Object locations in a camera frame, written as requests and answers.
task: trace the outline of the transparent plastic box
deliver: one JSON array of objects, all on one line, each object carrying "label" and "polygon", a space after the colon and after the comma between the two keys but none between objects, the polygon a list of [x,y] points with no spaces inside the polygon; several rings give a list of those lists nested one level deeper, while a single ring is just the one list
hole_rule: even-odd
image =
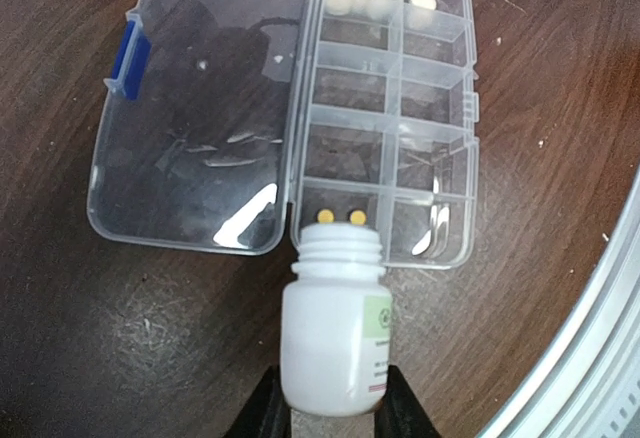
[{"label": "transparent plastic box", "polygon": [[140,0],[107,81],[88,198],[111,239],[260,254],[365,211],[390,267],[473,244],[471,0]]}]

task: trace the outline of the white plastic bottle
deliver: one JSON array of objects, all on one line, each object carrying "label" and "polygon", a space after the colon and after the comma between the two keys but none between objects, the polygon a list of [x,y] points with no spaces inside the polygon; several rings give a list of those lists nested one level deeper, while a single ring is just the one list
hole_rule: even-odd
[{"label": "white plastic bottle", "polygon": [[285,288],[280,371],[289,405],[342,417],[371,411],[387,385],[391,293],[377,232],[346,223],[301,234],[298,281]]}]

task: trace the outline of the dark wood surface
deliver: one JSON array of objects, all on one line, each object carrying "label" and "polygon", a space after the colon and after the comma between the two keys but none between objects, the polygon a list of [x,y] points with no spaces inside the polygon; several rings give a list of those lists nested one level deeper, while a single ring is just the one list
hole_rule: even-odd
[{"label": "dark wood surface", "polygon": [[[111,243],[86,219],[100,79],[135,1],[0,0],[0,422],[15,436],[219,436],[278,360],[288,239],[209,256]],[[474,2],[475,253],[387,279],[393,359],[445,437],[477,433],[544,352],[640,155],[640,0]]]}]

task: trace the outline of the bottle label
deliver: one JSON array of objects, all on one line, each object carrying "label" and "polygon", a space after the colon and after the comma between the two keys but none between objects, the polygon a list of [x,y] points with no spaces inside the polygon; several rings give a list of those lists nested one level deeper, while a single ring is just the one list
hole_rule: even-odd
[{"label": "bottle label", "polygon": [[387,389],[389,345],[391,342],[390,296],[367,296],[362,323],[362,382],[368,393]]}]

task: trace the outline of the white curved edge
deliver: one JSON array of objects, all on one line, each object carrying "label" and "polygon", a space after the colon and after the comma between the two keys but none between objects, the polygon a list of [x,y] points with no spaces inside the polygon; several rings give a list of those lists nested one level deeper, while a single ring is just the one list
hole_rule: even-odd
[{"label": "white curved edge", "polygon": [[616,426],[596,430],[596,411],[606,408],[607,397],[616,398],[607,391],[627,372],[619,366],[622,358],[640,351],[640,334],[631,326],[640,323],[639,278],[640,171],[580,300],[479,438],[614,436]]}]

